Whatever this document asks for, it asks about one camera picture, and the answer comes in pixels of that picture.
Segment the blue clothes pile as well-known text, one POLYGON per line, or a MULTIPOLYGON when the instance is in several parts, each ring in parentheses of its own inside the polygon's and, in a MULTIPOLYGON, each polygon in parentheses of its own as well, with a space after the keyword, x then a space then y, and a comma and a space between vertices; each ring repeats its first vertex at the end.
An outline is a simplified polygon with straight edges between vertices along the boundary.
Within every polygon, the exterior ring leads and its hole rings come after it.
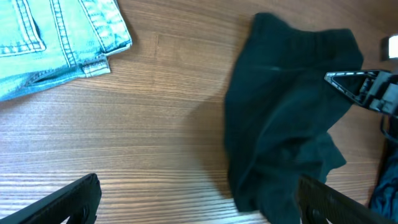
POLYGON ((369 208, 397 222, 397 149, 386 153, 369 208))

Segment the black shorts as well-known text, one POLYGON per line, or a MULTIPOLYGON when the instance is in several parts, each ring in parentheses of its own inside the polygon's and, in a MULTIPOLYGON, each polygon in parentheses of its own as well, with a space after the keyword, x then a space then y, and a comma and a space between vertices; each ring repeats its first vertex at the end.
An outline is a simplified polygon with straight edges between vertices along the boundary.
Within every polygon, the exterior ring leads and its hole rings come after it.
POLYGON ((352 103, 324 77, 362 64, 349 29, 312 32, 271 13, 254 16, 224 98, 228 182, 238 211, 300 222, 300 176, 324 182, 346 162, 328 130, 352 103))

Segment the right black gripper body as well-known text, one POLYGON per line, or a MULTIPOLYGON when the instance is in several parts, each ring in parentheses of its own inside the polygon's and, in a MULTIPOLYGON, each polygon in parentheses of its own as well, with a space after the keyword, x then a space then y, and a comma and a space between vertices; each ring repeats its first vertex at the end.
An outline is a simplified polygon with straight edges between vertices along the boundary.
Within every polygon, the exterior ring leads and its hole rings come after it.
POLYGON ((397 75, 381 71, 370 89, 369 108, 389 116, 397 116, 397 75))

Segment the folded light blue jeans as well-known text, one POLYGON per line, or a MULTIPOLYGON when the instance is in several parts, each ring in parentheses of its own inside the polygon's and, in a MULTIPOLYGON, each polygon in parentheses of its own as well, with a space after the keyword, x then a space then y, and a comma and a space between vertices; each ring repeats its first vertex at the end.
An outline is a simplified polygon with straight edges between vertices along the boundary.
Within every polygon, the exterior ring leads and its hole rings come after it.
POLYGON ((1 0, 1 100, 110 73, 131 45, 115 0, 1 0))

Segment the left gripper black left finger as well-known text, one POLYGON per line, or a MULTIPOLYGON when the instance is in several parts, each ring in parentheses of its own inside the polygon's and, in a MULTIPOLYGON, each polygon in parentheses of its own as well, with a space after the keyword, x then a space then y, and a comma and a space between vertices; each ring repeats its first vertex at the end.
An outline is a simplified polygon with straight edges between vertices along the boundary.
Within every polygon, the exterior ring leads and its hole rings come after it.
POLYGON ((16 213, 5 224, 94 224, 102 191, 95 173, 88 174, 16 213))

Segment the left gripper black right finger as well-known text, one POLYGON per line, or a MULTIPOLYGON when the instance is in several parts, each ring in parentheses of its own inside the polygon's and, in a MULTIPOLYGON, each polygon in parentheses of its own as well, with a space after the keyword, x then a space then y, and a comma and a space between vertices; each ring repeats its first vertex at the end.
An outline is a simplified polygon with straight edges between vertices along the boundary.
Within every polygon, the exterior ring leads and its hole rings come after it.
POLYGON ((309 176, 298 181, 297 202, 303 224, 394 224, 309 176))

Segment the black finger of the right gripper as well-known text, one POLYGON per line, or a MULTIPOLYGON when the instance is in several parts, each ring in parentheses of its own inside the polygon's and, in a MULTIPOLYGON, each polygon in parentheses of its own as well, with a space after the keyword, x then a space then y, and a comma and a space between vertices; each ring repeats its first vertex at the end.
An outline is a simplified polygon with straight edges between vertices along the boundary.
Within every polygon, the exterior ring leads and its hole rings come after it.
POLYGON ((387 70, 328 72, 324 79, 358 106, 370 109, 371 95, 369 92, 378 73, 381 71, 390 72, 387 70))

